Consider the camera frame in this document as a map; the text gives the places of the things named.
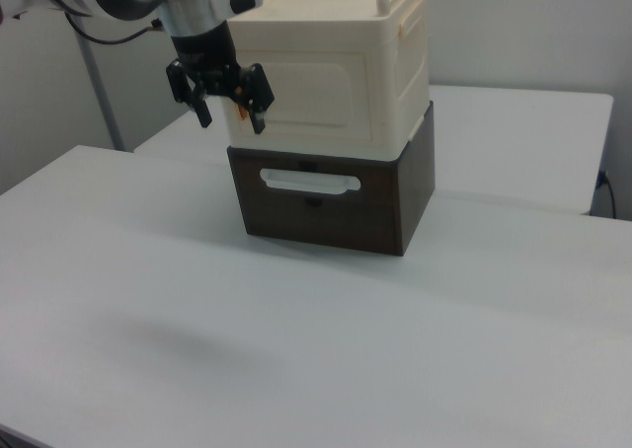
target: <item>white table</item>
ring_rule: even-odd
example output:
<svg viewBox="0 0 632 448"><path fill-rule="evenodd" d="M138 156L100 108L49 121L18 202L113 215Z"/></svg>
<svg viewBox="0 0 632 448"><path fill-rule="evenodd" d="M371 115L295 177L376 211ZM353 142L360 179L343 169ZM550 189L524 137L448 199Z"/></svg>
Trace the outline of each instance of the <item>white table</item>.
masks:
<svg viewBox="0 0 632 448"><path fill-rule="evenodd" d="M0 423L55 448L625 447L632 225L434 197L403 258L249 237L224 166L0 196Z"/></svg>
<svg viewBox="0 0 632 448"><path fill-rule="evenodd" d="M583 93L432 86L437 194L587 214L612 97ZM201 129L189 112L135 152L227 164L219 103Z"/></svg>

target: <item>drawer handle cutout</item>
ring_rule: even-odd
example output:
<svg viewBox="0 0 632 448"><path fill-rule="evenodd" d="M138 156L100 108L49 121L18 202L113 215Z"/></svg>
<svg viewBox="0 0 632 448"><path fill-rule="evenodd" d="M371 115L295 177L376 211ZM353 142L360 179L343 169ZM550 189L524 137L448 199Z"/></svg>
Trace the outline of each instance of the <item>drawer handle cutout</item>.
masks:
<svg viewBox="0 0 632 448"><path fill-rule="evenodd" d="M357 177L345 175L275 169L262 169L259 175L269 188L274 189L322 194L345 194L347 191L360 189L360 181Z"/></svg>

